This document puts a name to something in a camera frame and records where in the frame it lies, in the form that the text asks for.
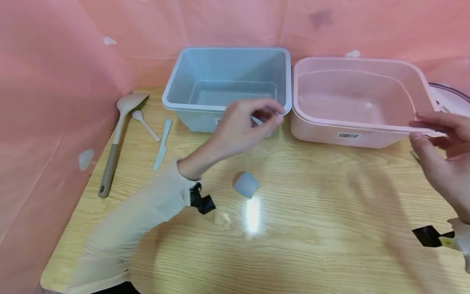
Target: plastic bin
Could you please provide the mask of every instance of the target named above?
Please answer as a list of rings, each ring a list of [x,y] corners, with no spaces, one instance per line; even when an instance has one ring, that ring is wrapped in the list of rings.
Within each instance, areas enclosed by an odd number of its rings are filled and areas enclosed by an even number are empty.
[[[398,60],[318,58],[294,67],[292,134],[304,141],[383,148],[411,132],[417,111],[436,111],[423,73]]]
[[[212,133],[238,99],[271,97],[292,106],[290,54],[283,48],[186,48],[162,96],[193,132]]]

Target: beige utensil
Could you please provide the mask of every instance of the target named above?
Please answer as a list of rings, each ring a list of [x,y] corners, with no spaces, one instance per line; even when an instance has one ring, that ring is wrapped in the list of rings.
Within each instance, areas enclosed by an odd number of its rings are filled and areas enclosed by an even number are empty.
[[[132,112],[132,117],[135,120],[140,121],[144,125],[144,128],[147,129],[147,131],[152,135],[152,137],[155,139],[155,141],[160,142],[160,138],[155,134],[155,132],[150,128],[150,126],[145,122],[144,115],[142,114],[142,112],[140,110],[134,110]]]
[[[139,106],[149,95],[143,93],[129,94],[121,97],[117,101],[117,108],[119,109],[119,120],[117,121],[116,128],[114,129],[114,140],[111,145],[110,154],[108,156],[108,162],[103,173],[103,179],[101,180],[100,190],[98,196],[100,198],[106,198],[111,190],[111,184],[114,177],[114,172],[118,166],[118,150],[119,142],[121,141],[122,129],[126,116],[134,108]]]

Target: hand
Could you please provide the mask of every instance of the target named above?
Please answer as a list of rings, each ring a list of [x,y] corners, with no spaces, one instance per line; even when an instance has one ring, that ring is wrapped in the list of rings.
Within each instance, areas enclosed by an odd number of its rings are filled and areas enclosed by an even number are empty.
[[[180,174],[198,180],[216,162],[256,146],[284,121],[281,104],[272,98],[238,100],[227,107],[214,134],[191,155],[178,162]],[[263,122],[258,126],[251,118]]]
[[[421,133],[410,134],[424,175],[431,186],[454,208],[462,222],[470,224],[470,119],[452,113],[417,113],[413,127],[427,127],[447,136],[428,138]],[[434,148],[446,151],[442,158]]]

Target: beige sleeve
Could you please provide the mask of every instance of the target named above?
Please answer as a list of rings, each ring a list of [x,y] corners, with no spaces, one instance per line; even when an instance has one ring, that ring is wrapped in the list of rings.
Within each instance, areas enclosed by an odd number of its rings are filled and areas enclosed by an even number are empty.
[[[90,294],[129,281],[129,261],[142,236],[190,205],[189,189],[197,182],[181,176],[176,162],[95,228],[66,293]]]

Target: blue plastic piece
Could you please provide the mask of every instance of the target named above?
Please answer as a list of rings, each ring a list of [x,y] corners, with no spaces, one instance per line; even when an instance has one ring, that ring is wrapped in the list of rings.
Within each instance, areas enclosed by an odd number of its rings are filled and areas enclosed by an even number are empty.
[[[253,197],[253,193],[258,187],[258,181],[247,171],[234,184],[234,190],[249,199]]]
[[[284,48],[189,47],[162,96],[193,132],[212,133],[238,99],[270,97],[292,108],[290,53]]]

